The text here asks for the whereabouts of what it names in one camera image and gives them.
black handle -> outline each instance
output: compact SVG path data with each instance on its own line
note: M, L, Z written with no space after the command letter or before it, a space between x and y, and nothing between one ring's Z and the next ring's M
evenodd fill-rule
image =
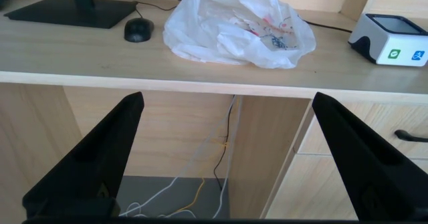
M409 134L406 130L396 130L394 133L400 140L428 143L428 138L415 137Z

monitor base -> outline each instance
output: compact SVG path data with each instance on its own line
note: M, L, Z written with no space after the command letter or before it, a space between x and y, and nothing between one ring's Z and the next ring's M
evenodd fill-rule
M12 20L109 29L136 9L137 2L94 0L95 8L78 9L74 0L42 0L6 13Z

plastic bag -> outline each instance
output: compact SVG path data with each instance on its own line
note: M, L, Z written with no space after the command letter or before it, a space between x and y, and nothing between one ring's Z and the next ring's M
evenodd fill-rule
M316 46L309 25L278 0L182 0L163 39L182 58L261 68L294 68Z

gray floor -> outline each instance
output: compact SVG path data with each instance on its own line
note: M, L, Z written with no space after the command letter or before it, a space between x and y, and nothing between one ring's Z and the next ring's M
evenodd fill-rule
M139 202L143 204L158 191L168 186L173 178L169 177L128 177L122 179L117 201L120 205L121 213L126 211L129 204ZM172 212L192 203L196 191L201 184L201 179L179 178L175 184L157 198L153 199L141 209L141 213L148 217L158 217L168 215ZM189 208L197 218L212 218L219 207L220 188L215 179L205 179L205 184L201 189L197 202ZM193 218L190 213L179 213L174 218ZM229 218L229 193L227 187L223 194L223 205L218 219Z

desk surface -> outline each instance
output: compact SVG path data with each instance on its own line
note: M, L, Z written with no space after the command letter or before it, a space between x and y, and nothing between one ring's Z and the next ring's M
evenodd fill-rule
M36 1L8 1L1 14ZM156 25L152 39L144 43L123 39L124 24L136 13L112 29L28 23L1 16L0 82L296 98L313 98L323 91L341 100L428 104L427 66L376 66L351 50L349 33L312 27L317 49L292 70L199 63L177 57L163 44L163 23L169 12L146 5L138 9ZM337 13L299 12L316 23L347 29L355 25ZM428 27L428 21L416 22Z

